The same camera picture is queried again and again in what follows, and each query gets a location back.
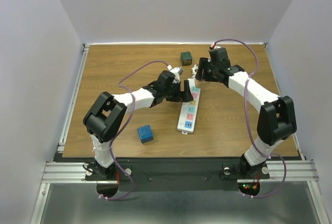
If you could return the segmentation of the dark green cube adapter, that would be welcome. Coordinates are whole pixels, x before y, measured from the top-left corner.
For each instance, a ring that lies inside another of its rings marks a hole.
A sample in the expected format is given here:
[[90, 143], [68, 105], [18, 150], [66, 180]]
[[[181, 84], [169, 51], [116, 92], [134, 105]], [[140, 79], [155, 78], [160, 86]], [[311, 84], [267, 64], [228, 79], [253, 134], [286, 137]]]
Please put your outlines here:
[[190, 51], [182, 52], [180, 56], [182, 66], [189, 66], [192, 64], [192, 55]]

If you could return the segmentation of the white multicolour power strip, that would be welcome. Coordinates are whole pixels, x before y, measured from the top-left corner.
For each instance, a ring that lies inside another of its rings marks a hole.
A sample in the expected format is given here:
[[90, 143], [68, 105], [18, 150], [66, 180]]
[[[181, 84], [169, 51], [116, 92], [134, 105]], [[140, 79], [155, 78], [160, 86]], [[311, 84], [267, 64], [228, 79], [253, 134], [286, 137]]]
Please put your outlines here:
[[188, 82], [193, 100], [182, 104], [177, 124], [177, 130], [184, 135], [194, 132], [201, 92], [201, 89], [195, 86], [193, 78], [189, 78]]

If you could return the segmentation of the blue cube plug adapter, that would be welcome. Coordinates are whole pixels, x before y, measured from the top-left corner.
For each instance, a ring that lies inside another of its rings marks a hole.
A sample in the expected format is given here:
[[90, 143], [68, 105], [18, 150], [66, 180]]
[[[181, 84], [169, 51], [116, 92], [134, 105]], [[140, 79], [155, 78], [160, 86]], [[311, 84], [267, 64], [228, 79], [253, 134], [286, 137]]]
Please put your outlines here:
[[142, 144], [150, 142], [154, 139], [150, 125], [145, 125], [137, 129], [140, 141]]

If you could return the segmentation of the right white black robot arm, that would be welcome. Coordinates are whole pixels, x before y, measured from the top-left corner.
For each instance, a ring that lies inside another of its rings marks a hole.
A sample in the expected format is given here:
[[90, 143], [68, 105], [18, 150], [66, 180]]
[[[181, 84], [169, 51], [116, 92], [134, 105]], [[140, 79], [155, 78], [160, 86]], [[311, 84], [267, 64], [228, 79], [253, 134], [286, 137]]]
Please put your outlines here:
[[200, 58], [196, 80], [219, 82], [244, 98], [259, 113], [257, 138], [240, 157], [239, 173], [251, 177], [269, 159], [274, 149], [297, 131], [294, 102], [265, 89], [239, 65], [231, 65], [225, 48], [212, 46], [209, 58]]

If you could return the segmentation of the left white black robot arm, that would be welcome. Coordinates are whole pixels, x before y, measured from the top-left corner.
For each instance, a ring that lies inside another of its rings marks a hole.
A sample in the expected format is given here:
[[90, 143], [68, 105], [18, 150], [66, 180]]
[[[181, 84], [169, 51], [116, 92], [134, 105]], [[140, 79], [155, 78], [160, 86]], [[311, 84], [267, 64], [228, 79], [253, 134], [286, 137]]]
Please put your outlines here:
[[111, 179], [115, 175], [115, 159], [110, 149], [114, 139], [128, 125], [127, 122], [122, 124], [126, 114], [132, 117], [135, 110], [155, 107], [164, 100], [181, 103], [193, 100], [193, 80], [184, 80], [184, 89], [181, 90], [179, 77], [177, 67], [163, 70], [157, 80], [136, 91], [125, 94], [102, 92], [98, 96], [86, 113], [83, 124], [92, 139], [97, 173], [103, 179]]

